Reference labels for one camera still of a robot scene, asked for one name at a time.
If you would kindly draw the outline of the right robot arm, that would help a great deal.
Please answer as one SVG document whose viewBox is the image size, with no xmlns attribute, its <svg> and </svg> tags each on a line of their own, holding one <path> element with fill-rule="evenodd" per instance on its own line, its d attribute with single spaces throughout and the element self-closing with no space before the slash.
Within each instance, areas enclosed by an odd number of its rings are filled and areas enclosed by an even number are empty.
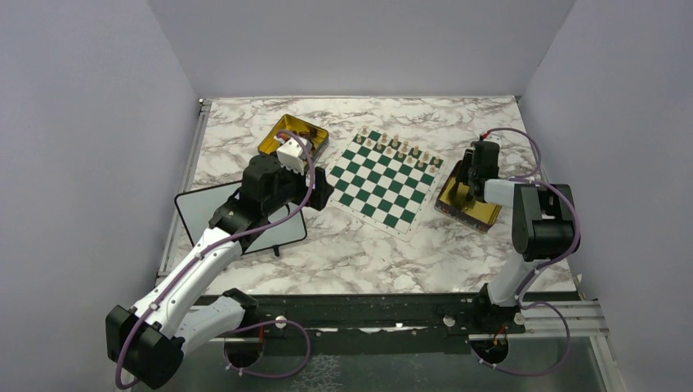
<svg viewBox="0 0 693 392">
<path fill-rule="evenodd" d="M 530 284 L 548 266 L 574 253 L 580 242 L 572 188 L 540 180 L 501 179 L 499 152 L 494 142 L 472 142 L 456 175 L 456 181 L 468 187 L 468 201 L 512 211 L 516 255 L 472 302 L 472 323 L 482 332 L 512 322 Z"/>
</svg>

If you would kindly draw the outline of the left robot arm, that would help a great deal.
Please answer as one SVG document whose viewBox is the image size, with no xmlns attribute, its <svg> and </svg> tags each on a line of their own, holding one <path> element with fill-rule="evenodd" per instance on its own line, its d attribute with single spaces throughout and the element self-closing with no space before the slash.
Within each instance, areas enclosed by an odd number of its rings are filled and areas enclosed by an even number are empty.
<svg viewBox="0 0 693 392">
<path fill-rule="evenodd" d="M 106 344 L 115 362 L 115 385 L 131 389 L 142 382 L 165 385 L 187 354 L 224 332 L 247 335 L 257 324 L 256 302 L 239 290 L 192 311 L 209 284 L 242 256 L 264 232 L 284 223 L 270 216 L 295 205 L 290 220 L 304 207 L 326 207 L 334 187 L 313 162 L 302 174 L 271 154 L 250 160 L 237 190 L 216 209 L 184 260 L 134 305 L 116 305 L 106 316 Z"/>
</svg>

